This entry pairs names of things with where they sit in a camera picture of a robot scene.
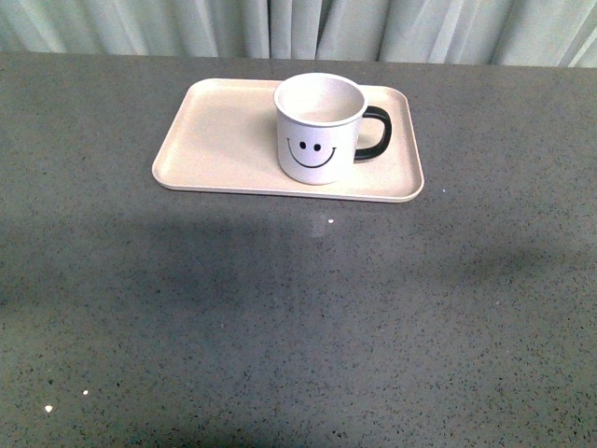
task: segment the black mug handle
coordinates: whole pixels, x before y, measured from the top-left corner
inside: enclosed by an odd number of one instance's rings
[[[364,147],[358,149],[354,154],[354,161],[367,161],[375,157],[381,156],[388,148],[390,138],[392,138],[392,121],[388,113],[381,107],[370,105],[363,114],[364,119],[378,119],[383,123],[383,135],[380,143],[374,147]]]

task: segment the smiley face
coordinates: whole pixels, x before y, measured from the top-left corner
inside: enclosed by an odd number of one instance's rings
[[[336,147],[323,148],[318,143],[307,145],[305,142],[298,143],[298,148],[295,148],[293,151],[289,138],[286,138],[286,142],[288,143],[288,150],[292,158],[296,163],[305,168],[320,168],[324,166],[334,157],[334,153],[336,152]]]

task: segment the white mug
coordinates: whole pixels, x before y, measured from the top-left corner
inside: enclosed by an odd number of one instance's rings
[[[361,89],[345,77],[307,73],[290,77],[273,94],[277,112],[278,161],[287,175],[324,185],[350,173],[355,161],[381,156],[392,136],[388,113],[368,106]],[[362,118],[383,123],[374,147],[356,149]]]

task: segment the curtain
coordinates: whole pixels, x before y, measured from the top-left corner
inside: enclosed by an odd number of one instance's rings
[[[597,0],[0,0],[0,50],[597,66]]]

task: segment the rectangular tray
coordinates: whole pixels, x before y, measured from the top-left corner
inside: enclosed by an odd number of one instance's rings
[[[423,170],[407,98],[394,89],[362,86],[370,105],[392,119],[390,146],[328,185],[305,185],[280,168],[273,91],[281,81],[205,79],[192,85],[154,160],[152,173],[167,189],[269,194],[403,203],[423,188]],[[382,124],[364,119],[359,147],[375,145]]]

